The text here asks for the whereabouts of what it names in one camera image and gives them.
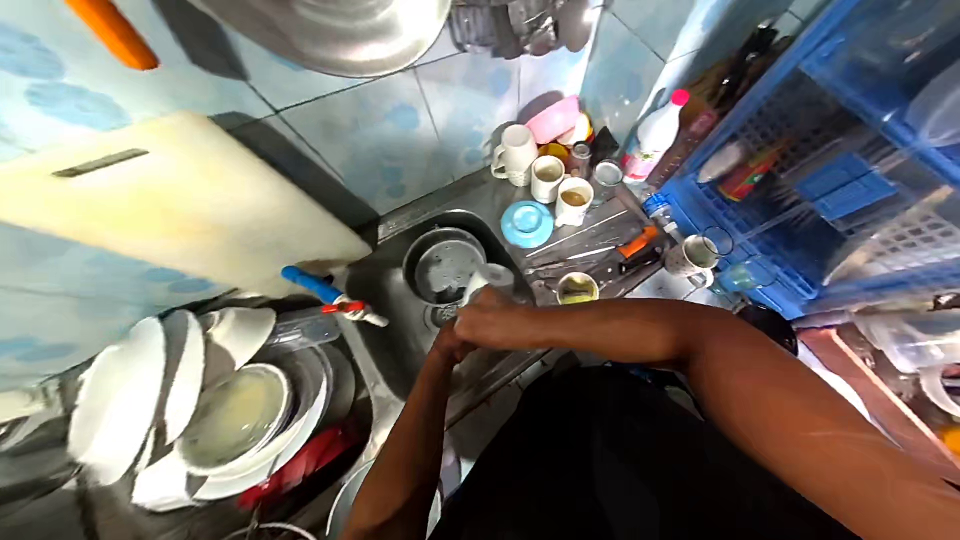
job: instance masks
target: steel bowl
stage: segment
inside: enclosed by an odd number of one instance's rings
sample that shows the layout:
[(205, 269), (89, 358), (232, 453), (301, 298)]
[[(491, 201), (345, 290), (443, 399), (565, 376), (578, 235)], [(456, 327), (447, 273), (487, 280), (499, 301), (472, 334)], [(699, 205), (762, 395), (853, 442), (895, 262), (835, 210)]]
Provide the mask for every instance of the steel bowl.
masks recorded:
[(414, 241), (403, 258), (403, 279), (417, 298), (433, 307), (457, 304), (467, 293), (470, 276), (487, 262), (476, 236), (444, 227)]
[(379, 77), (417, 61), (451, 0), (191, 0), (267, 50), (339, 77)]

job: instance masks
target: kitchen sink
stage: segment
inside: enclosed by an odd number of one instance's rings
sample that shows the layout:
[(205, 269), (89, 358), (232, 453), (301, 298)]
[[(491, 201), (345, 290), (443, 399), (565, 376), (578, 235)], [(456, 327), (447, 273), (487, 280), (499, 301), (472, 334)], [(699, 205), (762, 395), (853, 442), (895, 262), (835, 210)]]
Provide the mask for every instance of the kitchen sink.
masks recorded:
[[(487, 262), (514, 272), (516, 300), (534, 303), (533, 290), (496, 233), (470, 211), (445, 211), (381, 242), (372, 255), (350, 266), (346, 292), (351, 298), (369, 302), (378, 314), (390, 319), (387, 328), (364, 324), (358, 325), (357, 330), (384, 382), (404, 401), (440, 328), (456, 315), (456, 306), (432, 307), (420, 300), (403, 279), (402, 265), (407, 250), (422, 234), (439, 227), (456, 227), (476, 236), (486, 251)], [(471, 354), (454, 371), (451, 396), (475, 387), (510, 354), (488, 350)]]

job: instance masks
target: cutting board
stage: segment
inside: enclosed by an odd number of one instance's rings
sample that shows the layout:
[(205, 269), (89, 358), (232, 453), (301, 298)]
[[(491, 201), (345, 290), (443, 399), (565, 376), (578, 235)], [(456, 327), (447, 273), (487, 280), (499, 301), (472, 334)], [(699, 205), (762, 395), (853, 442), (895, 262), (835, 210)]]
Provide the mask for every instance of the cutting board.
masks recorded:
[(268, 296), (288, 264), (370, 247), (205, 116), (178, 112), (0, 165), (0, 220)]

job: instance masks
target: glass cup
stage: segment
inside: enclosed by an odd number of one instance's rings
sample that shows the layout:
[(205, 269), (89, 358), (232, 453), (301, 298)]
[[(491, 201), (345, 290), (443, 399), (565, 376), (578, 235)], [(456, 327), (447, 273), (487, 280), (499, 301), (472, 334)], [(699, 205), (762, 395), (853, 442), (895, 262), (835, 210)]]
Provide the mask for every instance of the glass cup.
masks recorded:
[(770, 261), (755, 255), (717, 274), (712, 288), (718, 294), (726, 294), (767, 287), (776, 281), (777, 272)]

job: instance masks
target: dish soap bottle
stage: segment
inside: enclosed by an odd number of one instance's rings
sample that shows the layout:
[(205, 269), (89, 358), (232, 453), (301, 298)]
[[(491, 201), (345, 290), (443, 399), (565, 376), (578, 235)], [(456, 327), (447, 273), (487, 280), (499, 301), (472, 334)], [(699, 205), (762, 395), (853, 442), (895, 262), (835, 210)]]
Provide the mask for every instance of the dish soap bottle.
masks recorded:
[(636, 135), (620, 162), (625, 183), (646, 181), (663, 154), (673, 146), (680, 130), (680, 109), (689, 99), (690, 93), (686, 90), (674, 91), (666, 107), (647, 116), (636, 128)]

